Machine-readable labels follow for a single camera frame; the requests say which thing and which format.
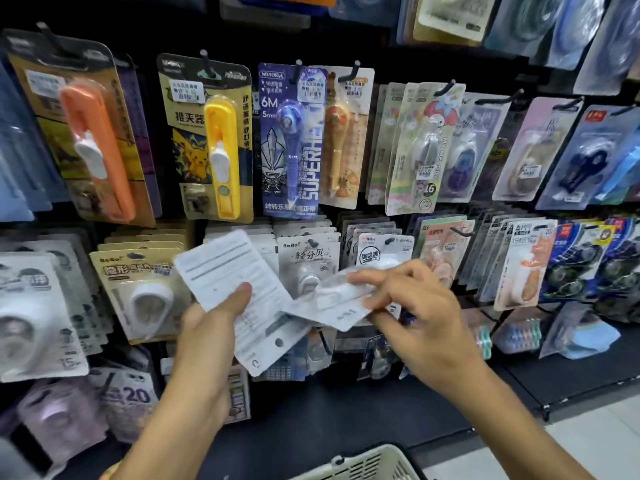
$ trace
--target cartoon character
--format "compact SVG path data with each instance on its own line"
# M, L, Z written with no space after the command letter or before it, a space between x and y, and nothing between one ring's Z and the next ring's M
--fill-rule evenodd
M436 121L440 126L455 126L458 124L457 105L458 102L450 94L446 94L444 97L427 104L424 108L424 115L430 118L439 115L441 118L436 117Z
M262 154L262 184L265 193L282 193L287 184L285 170L287 168L287 153L285 147L278 141L276 131L269 130L267 141L260 145Z
M182 149L182 156L189 163L189 172L200 180L207 179L207 169L209 167L209 155L203 148L194 147L193 143L197 140L193 138L193 142L187 140L180 132L173 130L173 142Z

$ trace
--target price tag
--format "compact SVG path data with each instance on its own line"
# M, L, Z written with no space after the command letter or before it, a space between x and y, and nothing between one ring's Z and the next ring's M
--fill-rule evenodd
M420 170L418 170L418 176L415 177L416 180L432 180L433 172L436 170L435 165L425 165L421 166Z
M584 192L574 192L571 195L567 195L564 201L577 203L582 201L582 197L584 197Z
M52 74L44 74L32 70L25 70L27 82L31 88L31 92L38 96L59 99L60 88L67 85L64 77Z
M298 81L298 101L318 102L324 104L326 100L324 78L315 79L313 77Z
M169 84L174 101L204 104L207 100L204 85L200 81L170 79Z
M520 167L518 178L537 178L542 171L542 165L523 165Z

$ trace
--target hand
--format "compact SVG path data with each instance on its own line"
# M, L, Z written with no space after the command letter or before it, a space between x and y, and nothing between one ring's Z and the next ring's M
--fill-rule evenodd
M251 299L251 284L242 283L212 311L199 303L182 316L171 380L167 389L211 403L222 422L230 408L228 373L234 358L234 323Z
M452 399L461 382L486 367L455 295L420 260L386 271L351 273L347 281L378 288L372 296L363 298L364 306L373 310L368 320L427 386ZM384 309L393 302L415 315L409 327Z

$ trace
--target white basket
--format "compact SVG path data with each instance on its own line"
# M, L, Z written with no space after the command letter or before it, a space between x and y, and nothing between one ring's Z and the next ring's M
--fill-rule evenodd
M387 444L352 458L336 456L331 463L291 480L424 480L424 476L400 448Z

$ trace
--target pikachu illustration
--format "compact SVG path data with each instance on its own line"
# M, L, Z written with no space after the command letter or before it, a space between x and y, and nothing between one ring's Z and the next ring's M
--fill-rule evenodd
M189 163L189 172L203 181L206 180L207 168L209 167L209 155L206 150L194 148L192 142L188 141L176 129L173 130L173 141L182 148L182 154Z

